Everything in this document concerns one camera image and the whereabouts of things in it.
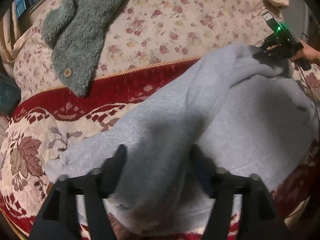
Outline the person's right hand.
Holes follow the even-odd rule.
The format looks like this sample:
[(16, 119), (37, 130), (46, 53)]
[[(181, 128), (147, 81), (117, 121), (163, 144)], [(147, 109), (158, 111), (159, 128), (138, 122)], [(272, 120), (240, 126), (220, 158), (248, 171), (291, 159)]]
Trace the person's right hand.
[(309, 46), (303, 40), (300, 39), (300, 43), (303, 45), (303, 49), (297, 51), (295, 56), (293, 56), (290, 60), (296, 61), (297, 59), (305, 59), (310, 64), (317, 64), (319, 66), (320, 63), (320, 52)]

